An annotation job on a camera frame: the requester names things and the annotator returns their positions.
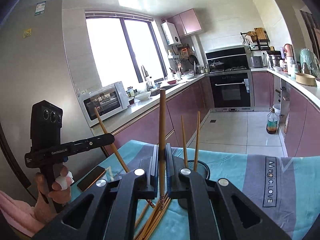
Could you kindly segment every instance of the wooden cutting board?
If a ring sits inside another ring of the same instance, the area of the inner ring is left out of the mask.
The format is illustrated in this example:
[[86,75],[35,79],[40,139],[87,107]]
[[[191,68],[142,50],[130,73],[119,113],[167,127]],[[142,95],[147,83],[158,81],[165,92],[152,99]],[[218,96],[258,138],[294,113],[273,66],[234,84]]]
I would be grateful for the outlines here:
[[267,39],[263,28],[254,28],[254,30],[257,34],[258,40],[266,40]]

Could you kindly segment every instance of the toaster oven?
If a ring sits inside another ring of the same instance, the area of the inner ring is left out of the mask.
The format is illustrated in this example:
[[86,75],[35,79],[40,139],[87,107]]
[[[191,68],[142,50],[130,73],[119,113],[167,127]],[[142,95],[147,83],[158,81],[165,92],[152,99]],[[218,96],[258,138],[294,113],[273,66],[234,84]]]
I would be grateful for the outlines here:
[[122,82],[116,82],[99,90],[80,95],[80,105],[90,127],[99,120],[95,114],[96,107],[101,120],[113,116],[128,108],[129,101]]

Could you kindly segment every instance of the oven door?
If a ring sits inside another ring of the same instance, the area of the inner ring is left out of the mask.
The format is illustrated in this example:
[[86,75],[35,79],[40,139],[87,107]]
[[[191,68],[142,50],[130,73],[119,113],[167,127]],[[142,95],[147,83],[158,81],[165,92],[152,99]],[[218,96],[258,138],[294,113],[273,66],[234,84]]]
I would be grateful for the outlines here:
[[98,95],[92,96],[84,100],[83,103],[91,121],[97,118],[94,111],[95,107],[100,116],[121,107],[115,88],[110,88]]
[[210,77],[215,108],[251,107],[247,73]]

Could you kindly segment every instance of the kitchen sink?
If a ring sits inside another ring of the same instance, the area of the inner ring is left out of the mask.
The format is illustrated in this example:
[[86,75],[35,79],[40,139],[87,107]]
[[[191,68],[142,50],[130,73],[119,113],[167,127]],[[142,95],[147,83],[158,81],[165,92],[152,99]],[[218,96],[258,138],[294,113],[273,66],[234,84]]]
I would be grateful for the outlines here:
[[[164,88],[165,90],[168,90],[168,89],[173,88],[173,87],[175,87],[177,85],[179,85],[179,84],[173,84],[173,85],[164,86],[164,87],[161,87],[161,88]],[[156,96],[156,95],[159,95],[159,94],[160,94],[160,89],[157,89],[155,91],[152,91],[150,96],[153,97],[153,96]]]

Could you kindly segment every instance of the water heater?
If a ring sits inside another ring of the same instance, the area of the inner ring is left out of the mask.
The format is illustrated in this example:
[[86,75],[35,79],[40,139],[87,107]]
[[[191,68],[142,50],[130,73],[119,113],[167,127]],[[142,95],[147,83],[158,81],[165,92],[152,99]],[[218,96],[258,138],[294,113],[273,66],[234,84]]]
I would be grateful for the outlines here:
[[178,45],[181,44],[179,35],[174,24],[165,22],[161,24],[164,31],[165,38],[167,39],[168,45]]

